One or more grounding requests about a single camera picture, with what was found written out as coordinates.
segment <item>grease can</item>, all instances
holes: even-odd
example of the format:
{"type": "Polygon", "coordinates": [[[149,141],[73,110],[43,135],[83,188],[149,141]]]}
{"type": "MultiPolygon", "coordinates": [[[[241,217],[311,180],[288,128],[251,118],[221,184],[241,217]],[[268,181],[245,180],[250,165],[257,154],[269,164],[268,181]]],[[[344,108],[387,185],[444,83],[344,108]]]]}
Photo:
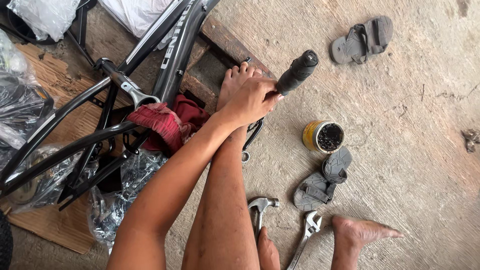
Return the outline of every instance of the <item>grease can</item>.
{"type": "Polygon", "coordinates": [[[332,154],[342,147],[345,133],[334,121],[312,121],[303,130],[302,139],[308,150],[332,154]]]}

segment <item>bicycle wheel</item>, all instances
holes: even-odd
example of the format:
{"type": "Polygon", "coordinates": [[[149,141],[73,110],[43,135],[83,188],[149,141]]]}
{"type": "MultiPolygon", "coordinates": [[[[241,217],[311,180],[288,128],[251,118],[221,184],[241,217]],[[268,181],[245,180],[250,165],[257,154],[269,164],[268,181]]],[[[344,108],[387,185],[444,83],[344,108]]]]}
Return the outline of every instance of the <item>bicycle wheel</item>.
{"type": "Polygon", "coordinates": [[[0,210],[0,270],[7,270],[12,260],[13,238],[10,222],[0,210]]]}

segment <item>rag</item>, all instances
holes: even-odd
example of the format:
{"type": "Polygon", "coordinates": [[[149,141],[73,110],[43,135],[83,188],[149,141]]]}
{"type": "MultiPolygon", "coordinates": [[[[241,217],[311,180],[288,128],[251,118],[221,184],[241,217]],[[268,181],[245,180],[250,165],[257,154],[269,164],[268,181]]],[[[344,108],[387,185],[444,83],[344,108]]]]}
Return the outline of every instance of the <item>rag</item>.
{"type": "Polygon", "coordinates": [[[173,110],[166,103],[140,106],[127,120],[155,131],[142,145],[150,151],[169,150],[173,155],[205,124],[210,116],[193,100],[177,95],[173,110]]]}

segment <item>gray sandal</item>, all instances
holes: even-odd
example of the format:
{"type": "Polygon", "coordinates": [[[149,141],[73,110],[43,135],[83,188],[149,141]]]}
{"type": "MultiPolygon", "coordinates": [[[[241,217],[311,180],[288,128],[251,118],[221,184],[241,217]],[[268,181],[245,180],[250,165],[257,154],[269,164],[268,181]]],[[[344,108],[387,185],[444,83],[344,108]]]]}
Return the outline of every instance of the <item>gray sandal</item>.
{"type": "Polygon", "coordinates": [[[298,185],[293,204],[302,211],[311,211],[332,201],[336,185],[347,180],[346,169],[352,162],[352,154],[343,146],[330,155],[321,171],[312,173],[298,185]]]}
{"type": "Polygon", "coordinates": [[[356,24],[347,36],[330,44],[330,57],[338,64],[355,61],[364,64],[369,55],[385,51],[392,40],[393,22],[387,16],[377,16],[364,24],[356,24]]]}

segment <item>wrapped handle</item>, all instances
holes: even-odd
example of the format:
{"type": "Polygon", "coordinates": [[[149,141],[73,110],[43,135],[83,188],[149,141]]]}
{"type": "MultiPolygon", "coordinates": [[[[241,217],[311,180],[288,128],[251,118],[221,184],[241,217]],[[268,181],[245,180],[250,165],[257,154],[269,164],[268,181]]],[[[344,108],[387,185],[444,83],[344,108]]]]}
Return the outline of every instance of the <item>wrapped handle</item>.
{"type": "Polygon", "coordinates": [[[276,86],[277,91],[284,96],[288,95],[291,90],[299,87],[301,83],[313,73],[317,64],[317,54],[311,49],[305,51],[300,57],[295,59],[290,65],[290,68],[282,74],[276,86]]]}

